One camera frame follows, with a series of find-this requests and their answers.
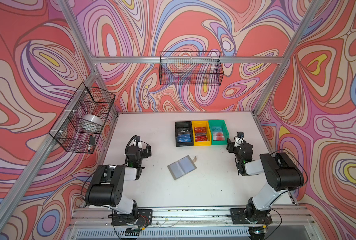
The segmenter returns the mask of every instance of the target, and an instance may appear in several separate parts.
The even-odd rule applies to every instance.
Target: green storage bin
[[[214,135],[212,134],[212,129],[213,127],[222,127],[222,132],[225,137],[225,140],[220,140],[220,141],[214,141]],[[227,139],[230,137],[228,134],[228,130],[226,127],[226,123],[224,120],[209,120],[209,127],[210,127],[210,132],[211,132],[211,145],[227,145]]]

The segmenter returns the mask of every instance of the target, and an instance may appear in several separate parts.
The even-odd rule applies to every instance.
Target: swirly patterned wall
[[[89,73],[55,1],[0,0],[0,202]],[[61,237],[111,124],[94,154],[53,149],[0,239]]]
[[[300,1],[79,1],[73,11],[93,55],[220,50],[281,56],[309,5]],[[159,64],[101,64],[119,111],[250,111],[275,65],[224,64],[219,86],[161,86]]]
[[[309,182],[297,192],[327,239],[356,239],[356,1],[327,0],[259,114]]]

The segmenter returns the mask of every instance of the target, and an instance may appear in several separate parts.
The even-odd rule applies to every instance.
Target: yellow storage bin
[[[194,146],[209,146],[211,145],[211,132],[208,121],[191,121],[192,132],[194,133]],[[195,141],[195,127],[206,127],[206,136],[209,141],[196,142]]]

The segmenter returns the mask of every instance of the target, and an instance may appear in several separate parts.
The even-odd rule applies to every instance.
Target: wire mesh basket
[[[223,68],[219,51],[161,51],[161,85],[218,85]]]
[[[65,122],[49,134],[67,152],[93,153],[114,100],[115,95],[104,89],[85,86]]]

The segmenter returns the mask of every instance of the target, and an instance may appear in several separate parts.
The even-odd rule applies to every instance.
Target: mounting plate
[[[145,216],[149,222],[145,222],[146,220],[139,216],[138,217],[138,222],[134,226],[143,226],[143,225],[150,225],[152,223],[152,218],[153,218],[153,210],[152,209],[138,209],[138,214]],[[111,225],[113,226],[130,226],[128,225],[124,219],[123,216],[120,214],[114,215],[112,220],[111,220]]]
[[[242,209],[230,209],[231,219],[233,224],[251,224],[247,221],[246,215],[244,214],[245,208]],[[271,216],[264,215],[261,219],[258,219],[256,224],[271,224],[273,223]]]

